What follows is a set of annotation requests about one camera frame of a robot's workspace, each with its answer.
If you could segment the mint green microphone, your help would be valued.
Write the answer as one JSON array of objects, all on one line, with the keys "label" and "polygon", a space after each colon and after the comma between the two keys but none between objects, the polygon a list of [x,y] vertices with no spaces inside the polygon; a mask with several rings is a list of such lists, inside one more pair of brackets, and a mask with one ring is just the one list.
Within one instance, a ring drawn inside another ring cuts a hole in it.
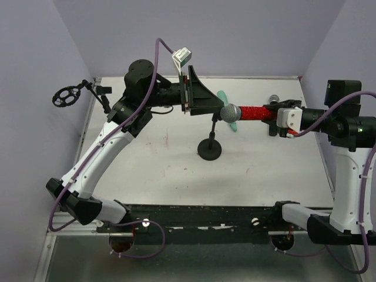
[{"label": "mint green microphone", "polygon": [[236,122],[240,118],[240,109],[228,102],[227,95],[223,90],[217,92],[217,97],[224,103],[224,107],[220,111],[221,119],[229,124],[233,132],[237,132]]}]

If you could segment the red glitter microphone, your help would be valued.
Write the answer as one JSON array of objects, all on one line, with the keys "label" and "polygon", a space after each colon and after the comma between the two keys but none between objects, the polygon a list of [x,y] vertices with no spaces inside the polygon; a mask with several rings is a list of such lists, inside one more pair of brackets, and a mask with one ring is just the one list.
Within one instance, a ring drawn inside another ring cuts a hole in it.
[{"label": "red glitter microphone", "polygon": [[239,120],[276,120],[277,114],[263,106],[237,106],[240,109]]}]

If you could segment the short black round-base mic stand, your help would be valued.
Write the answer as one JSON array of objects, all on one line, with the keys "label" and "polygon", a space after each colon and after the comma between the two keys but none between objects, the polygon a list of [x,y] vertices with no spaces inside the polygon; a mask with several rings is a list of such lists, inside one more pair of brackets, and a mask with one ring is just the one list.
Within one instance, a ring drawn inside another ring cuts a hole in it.
[{"label": "short black round-base mic stand", "polygon": [[218,121],[217,115],[214,114],[211,120],[212,126],[209,137],[203,139],[197,147],[198,155],[206,161],[214,161],[218,159],[222,153],[221,144],[215,139],[215,127]]}]

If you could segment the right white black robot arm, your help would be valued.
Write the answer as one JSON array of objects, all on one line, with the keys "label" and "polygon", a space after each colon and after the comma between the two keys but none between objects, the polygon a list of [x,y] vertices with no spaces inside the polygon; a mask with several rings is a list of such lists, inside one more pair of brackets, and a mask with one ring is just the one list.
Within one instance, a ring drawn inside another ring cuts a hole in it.
[{"label": "right white black robot arm", "polygon": [[272,102],[266,108],[275,114],[281,137],[309,132],[328,136],[335,151],[335,194],[331,213],[320,213],[292,201],[276,202],[269,229],[274,224],[293,224],[307,231],[315,244],[375,245],[370,216],[372,170],[375,163],[375,118],[360,116],[362,83],[329,80],[324,104],[327,110],[309,109],[298,100]]}]

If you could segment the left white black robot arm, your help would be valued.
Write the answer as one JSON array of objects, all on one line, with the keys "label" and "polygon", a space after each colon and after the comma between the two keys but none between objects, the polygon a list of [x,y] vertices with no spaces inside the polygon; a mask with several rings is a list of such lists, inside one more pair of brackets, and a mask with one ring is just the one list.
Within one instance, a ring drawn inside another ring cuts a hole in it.
[{"label": "left white black robot arm", "polygon": [[86,153],[64,176],[51,178],[46,184],[58,205],[82,225],[94,220],[118,224],[124,219],[127,209],[121,202],[95,198],[93,192],[116,156],[151,121],[152,108],[180,105],[192,116],[218,116],[224,106],[201,83],[192,66],[187,75],[172,83],[155,73],[151,61],[140,59],[129,66],[124,82],[123,96],[113,105]]}]

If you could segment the black front mounting rail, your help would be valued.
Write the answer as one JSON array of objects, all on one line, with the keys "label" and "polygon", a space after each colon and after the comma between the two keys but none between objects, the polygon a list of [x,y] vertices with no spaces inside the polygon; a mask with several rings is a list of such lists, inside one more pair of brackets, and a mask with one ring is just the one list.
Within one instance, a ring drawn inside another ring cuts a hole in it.
[{"label": "black front mounting rail", "polygon": [[123,226],[105,223],[98,233],[139,245],[269,244],[292,248],[302,228],[285,222],[279,209],[244,206],[171,206],[133,204]]}]

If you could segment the aluminium frame rail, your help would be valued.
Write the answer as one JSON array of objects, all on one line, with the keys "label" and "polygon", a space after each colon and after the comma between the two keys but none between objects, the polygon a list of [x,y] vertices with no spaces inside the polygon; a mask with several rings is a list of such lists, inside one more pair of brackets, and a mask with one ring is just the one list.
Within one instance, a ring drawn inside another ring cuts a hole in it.
[{"label": "aluminium frame rail", "polygon": [[[61,228],[64,224],[69,223],[73,220],[73,217],[62,211],[55,212],[52,225],[55,229]],[[52,231],[48,228],[47,235],[49,236],[125,236],[130,237],[132,235],[131,231],[126,231],[121,233],[120,229],[116,229],[115,226],[108,225],[99,220],[94,220],[88,225],[81,225],[77,220],[75,220],[70,225],[59,231]]]}]

